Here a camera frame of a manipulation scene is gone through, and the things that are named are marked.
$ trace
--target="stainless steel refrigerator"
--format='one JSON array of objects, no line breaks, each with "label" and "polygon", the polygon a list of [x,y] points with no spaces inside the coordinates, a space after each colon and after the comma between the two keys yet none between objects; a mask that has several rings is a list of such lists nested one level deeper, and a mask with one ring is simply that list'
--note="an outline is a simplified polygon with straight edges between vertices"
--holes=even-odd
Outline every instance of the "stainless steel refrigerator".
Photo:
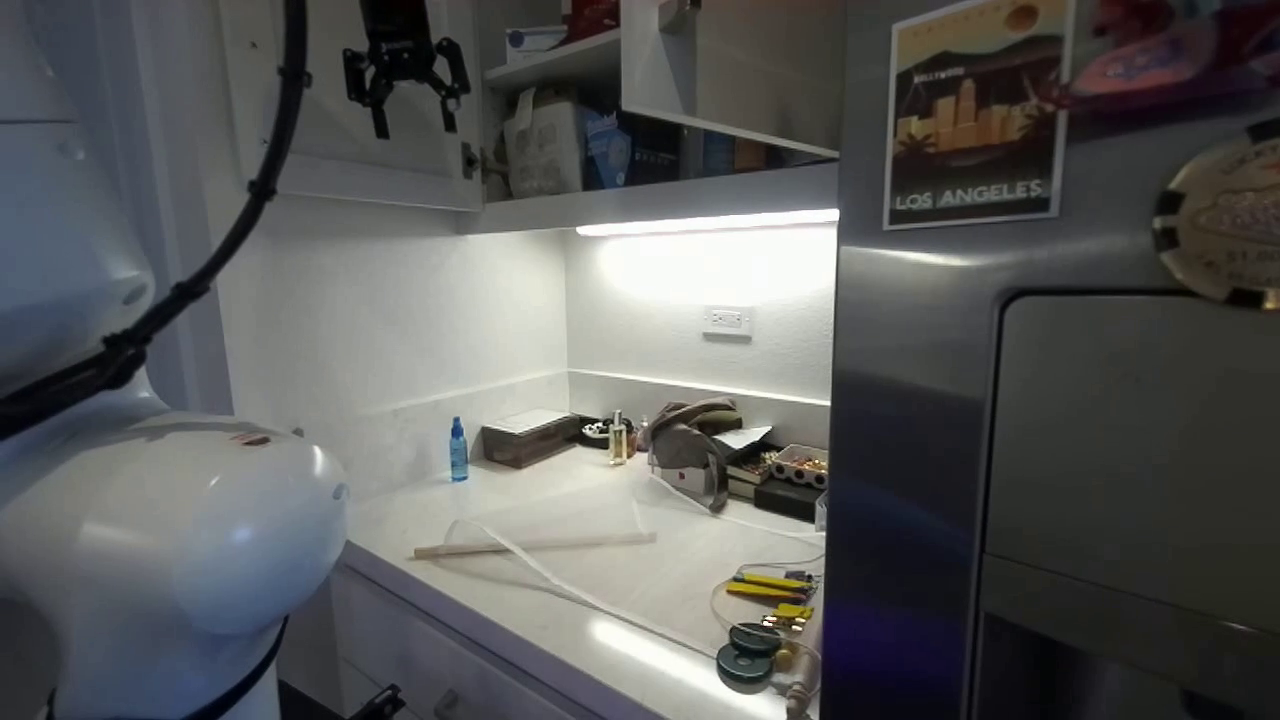
[{"label": "stainless steel refrigerator", "polygon": [[[1191,22],[1209,48],[1113,105],[1049,74],[1038,98],[1073,109],[1054,209],[886,226],[905,105],[938,113],[905,95],[896,22],[938,8],[958,5],[847,5],[823,714],[1280,714],[1280,317],[1158,258],[1181,171],[1272,144],[1280,11],[1078,0],[1073,74]],[[1102,34],[1114,11],[1152,26]],[[1260,272],[1267,192],[1227,217],[1260,224]]]}]

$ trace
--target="white countertop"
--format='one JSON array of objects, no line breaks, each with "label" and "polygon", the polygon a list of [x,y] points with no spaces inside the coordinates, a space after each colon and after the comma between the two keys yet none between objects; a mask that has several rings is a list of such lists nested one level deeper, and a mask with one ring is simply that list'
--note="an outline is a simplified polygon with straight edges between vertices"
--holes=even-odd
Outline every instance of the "white countertop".
[{"label": "white countertop", "polygon": [[[424,542],[491,542],[491,534],[518,542],[540,573],[511,551],[411,558],[411,546]],[[641,709],[647,709],[695,720],[784,714],[774,693],[738,695],[716,678],[713,657],[723,643],[723,620],[758,620],[765,608],[731,595],[713,608],[713,595],[738,563],[818,573],[823,551],[812,524],[738,498],[706,515],[652,484],[642,455],[608,468],[608,455],[590,448],[561,451],[524,470],[480,464],[464,489],[420,478],[353,498],[348,541],[348,569],[511,664],[537,664],[540,678],[598,714],[642,714]]]}]

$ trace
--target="sticker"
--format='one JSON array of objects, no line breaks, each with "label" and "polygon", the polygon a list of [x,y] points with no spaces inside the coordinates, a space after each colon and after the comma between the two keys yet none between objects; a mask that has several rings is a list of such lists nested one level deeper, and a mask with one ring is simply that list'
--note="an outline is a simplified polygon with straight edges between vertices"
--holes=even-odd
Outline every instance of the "sticker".
[{"label": "sticker", "polygon": [[1073,0],[982,0],[891,26],[885,226],[1050,217]]},{"label": "sticker", "polygon": [[1155,198],[1152,238],[1191,291],[1280,308],[1280,118],[1191,157]]}]

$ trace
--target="wall outlet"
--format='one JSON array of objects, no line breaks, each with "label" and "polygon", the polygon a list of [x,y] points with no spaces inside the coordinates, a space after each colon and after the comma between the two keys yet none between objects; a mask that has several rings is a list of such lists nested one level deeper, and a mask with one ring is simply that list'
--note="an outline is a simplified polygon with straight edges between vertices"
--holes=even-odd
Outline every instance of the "wall outlet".
[{"label": "wall outlet", "polygon": [[703,308],[703,336],[752,341],[752,336],[757,336],[757,308],[745,308],[745,303],[706,303],[706,308]]}]

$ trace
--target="drawer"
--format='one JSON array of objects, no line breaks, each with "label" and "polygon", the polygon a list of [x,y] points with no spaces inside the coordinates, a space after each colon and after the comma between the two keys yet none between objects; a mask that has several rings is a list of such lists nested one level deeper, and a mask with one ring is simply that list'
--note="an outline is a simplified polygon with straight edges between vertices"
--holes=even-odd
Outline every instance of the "drawer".
[{"label": "drawer", "polygon": [[518,666],[504,666],[495,657],[435,624],[427,610],[384,591],[378,583],[336,573],[336,649],[343,664],[343,689],[358,689],[348,702],[373,695],[373,689],[398,684],[408,714],[420,720],[567,720],[549,689],[537,689]]}]

